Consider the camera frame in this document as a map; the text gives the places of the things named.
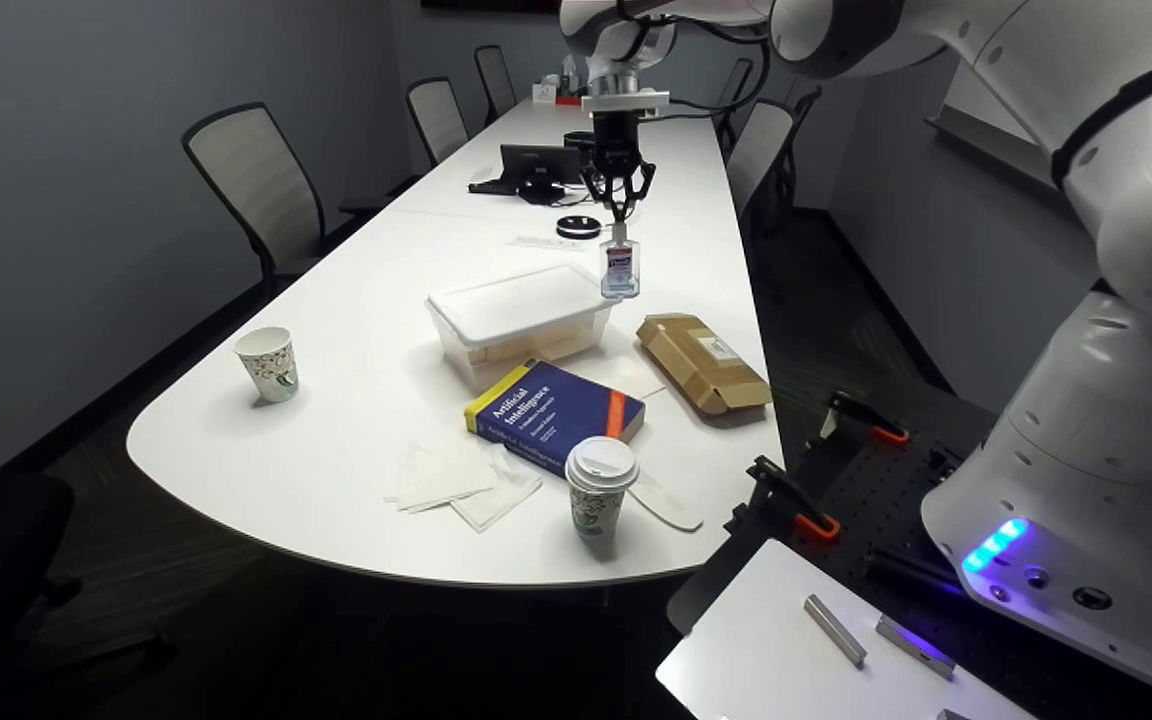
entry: cardboard box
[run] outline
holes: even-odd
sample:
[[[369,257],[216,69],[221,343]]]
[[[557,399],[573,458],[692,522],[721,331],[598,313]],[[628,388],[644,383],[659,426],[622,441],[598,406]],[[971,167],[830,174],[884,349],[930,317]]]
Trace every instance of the cardboard box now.
[[[646,317],[639,349],[689,396],[704,421],[748,421],[771,399],[752,372],[698,317]]]

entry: white box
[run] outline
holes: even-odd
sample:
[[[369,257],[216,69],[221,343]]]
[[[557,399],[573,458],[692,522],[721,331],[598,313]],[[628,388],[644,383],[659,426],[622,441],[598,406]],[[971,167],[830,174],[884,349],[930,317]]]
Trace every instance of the white box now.
[[[598,283],[573,263],[426,296],[442,355],[471,392],[523,361],[563,361],[593,349],[607,307]]]

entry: book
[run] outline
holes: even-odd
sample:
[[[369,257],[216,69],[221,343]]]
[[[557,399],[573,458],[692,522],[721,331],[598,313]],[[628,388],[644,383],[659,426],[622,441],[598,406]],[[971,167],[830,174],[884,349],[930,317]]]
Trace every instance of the book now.
[[[589,437],[628,441],[644,399],[573,377],[557,364],[520,364],[463,408],[463,429],[563,475],[569,454]]]

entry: cup lid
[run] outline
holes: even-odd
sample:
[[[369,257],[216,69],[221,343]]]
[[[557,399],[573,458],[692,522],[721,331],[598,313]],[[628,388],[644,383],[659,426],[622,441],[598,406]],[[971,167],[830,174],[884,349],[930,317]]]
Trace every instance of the cup lid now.
[[[639,468],[622,441],[589,437],[569,454],[569,481],[593,493],[617,493],[639,481]]]

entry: bottle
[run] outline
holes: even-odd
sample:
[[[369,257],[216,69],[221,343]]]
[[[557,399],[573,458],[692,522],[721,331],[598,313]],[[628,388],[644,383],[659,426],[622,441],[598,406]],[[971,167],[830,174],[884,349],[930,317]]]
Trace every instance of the bottle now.
[[[607,270],[605,270],[605,302],[635,302],[639,296],[639,246],[628,242],[622,221],[613,225],[613,242],[605,246]]]

